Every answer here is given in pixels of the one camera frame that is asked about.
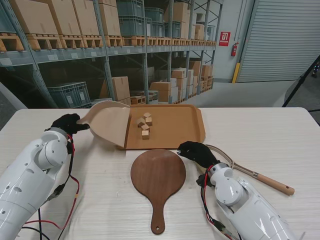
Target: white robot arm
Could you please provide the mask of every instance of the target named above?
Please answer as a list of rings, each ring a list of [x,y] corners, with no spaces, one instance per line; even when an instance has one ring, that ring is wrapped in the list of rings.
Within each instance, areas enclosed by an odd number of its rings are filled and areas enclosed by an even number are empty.
[[[243,240],[298,240],[287,221],[247,180],[233,178],[227,164],[214,165],[208,176],[217,204]]]
[[[15,240],[48,198],[66,162],[68,137],[52,127],[32,141],[0,177],[0,240]]]

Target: yellow post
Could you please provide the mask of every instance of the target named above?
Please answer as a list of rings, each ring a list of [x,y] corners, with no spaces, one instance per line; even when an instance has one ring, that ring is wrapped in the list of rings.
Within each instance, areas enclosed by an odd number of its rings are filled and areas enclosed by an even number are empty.
[[[236,79],[237,79],[237,76],[238,76],[239,68],[240,68],[240,63],[238,62],[238,63],[235,65],[235,70],[234,70],[233,79],[232,79],[232,83],[233,83],[233,84],[236,83]]]

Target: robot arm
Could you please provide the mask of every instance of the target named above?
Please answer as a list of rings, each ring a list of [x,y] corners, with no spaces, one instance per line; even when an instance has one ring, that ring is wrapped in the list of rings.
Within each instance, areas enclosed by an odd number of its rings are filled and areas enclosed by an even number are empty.
[[[48,196],[68,157],[67,134],[89,128],[77,124],[79,119],[77,114],[66,114],[54,121],[0,177],[0,240],[15,240],[25,222],[52,198]]]
[[[267,200],[244,178],[234,179],[233,170],[217,160],[206,145],[188,141],[179,146],[177,153],[209,168],[207,175],[217,204],[243,240],[297,240]]]

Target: dark wooden paddle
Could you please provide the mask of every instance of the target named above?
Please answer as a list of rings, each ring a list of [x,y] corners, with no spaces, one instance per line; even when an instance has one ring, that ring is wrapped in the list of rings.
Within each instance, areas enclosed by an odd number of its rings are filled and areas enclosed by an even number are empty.
[[[152,204],[152,232],[161,234],[165,230],[165,203],[183,186],[186,180],[184,162],[169,150],[146,151],[133,162],[131,180],[134,187]]]

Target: small wooden cube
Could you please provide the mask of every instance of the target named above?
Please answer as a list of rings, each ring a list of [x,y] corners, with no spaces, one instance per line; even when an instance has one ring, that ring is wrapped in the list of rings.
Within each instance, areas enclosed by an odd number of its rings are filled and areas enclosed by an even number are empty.
[[[149,139],[149,131],[142,130],[142,139]]]
[[[142,125],[141,128],[143,131],[145,131],[145,130],[150,131],[150,127],[147,124]]]
[[[146,112],[145,114],[143,114],[144,119],[150,118],[150,117],[151,117],[151,114],[149,112]]]
[[[145,124],[147,124],[148,126],[152,126],[152,118],[151,117],[146,117],[145,118]]]
[[[136,124],[138,125],[139,128],[141,128],[141,126],[145,125],[146,124],[146,121],[140,117],[137,121],[136,121]]]

